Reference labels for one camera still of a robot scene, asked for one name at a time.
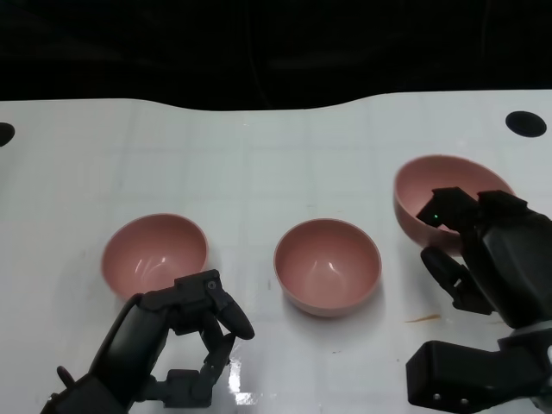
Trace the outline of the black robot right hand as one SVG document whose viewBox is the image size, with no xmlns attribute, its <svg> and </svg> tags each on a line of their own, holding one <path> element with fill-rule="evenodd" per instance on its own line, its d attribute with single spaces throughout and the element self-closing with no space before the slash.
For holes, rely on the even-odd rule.
<svg viewBox="0 0 552 414">
<path fill-rule="evenodd" d="M 460 236 L 459 263 L 439 247 L 421 259 L 461 311 L 497 312 L 513 329 L 551 318 L 551 221 L 508 192 L 481 191 L 472 198 L 459 187 L 433 190 L 417 215 L 432 227 Z"/>
</svg>

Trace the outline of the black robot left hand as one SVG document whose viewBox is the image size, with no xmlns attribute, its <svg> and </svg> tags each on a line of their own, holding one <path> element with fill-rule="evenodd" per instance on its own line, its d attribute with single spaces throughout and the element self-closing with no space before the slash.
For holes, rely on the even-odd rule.
<svg viewBox="0 0 552 414">
<path fill-rule="evenodd" d="M 172 369 L 166 380 L 158 381 L 152 371 L 170 332 L 199 333 L 208 354 L 201 369 Z M 134 295 L 110 328 L 89 372 L 124 410 L 146 400 L 160 401 L 166 408 L 207 408 L 238 338 L 253 339 L 254 328 L 223 289 L 219 272 L 209 270 L 175 279 L 171 287 Z"/>
</svg>

